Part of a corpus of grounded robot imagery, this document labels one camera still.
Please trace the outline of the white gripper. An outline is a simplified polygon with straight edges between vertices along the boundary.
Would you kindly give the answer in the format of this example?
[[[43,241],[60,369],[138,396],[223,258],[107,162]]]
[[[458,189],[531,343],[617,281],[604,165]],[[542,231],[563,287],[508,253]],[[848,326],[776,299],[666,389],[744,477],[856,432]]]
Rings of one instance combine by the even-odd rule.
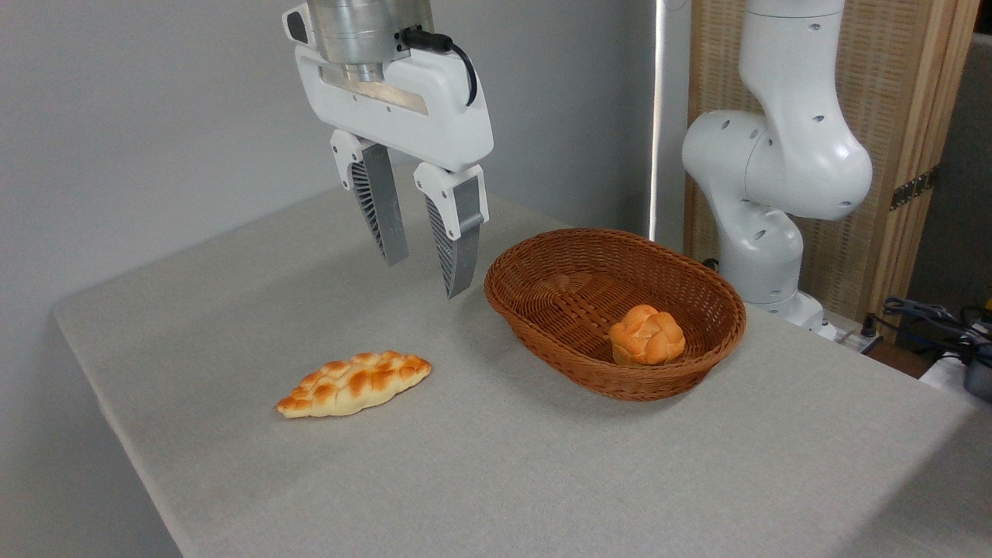
[[[384,81],[361,84],[300,43],[295,60],[309,105],[322,122],[338,128],[332,135],[338,174],[354,193],[386,264],[408,256],[390,147],[425,161],[414,178],[425,196],[446,296],[467,290],[481,226],[490,219],[483,170],[474,165],[489,155],[494,141],[484,92],[467,105],[463,61],[456,54],[415,50],[388,64]]]

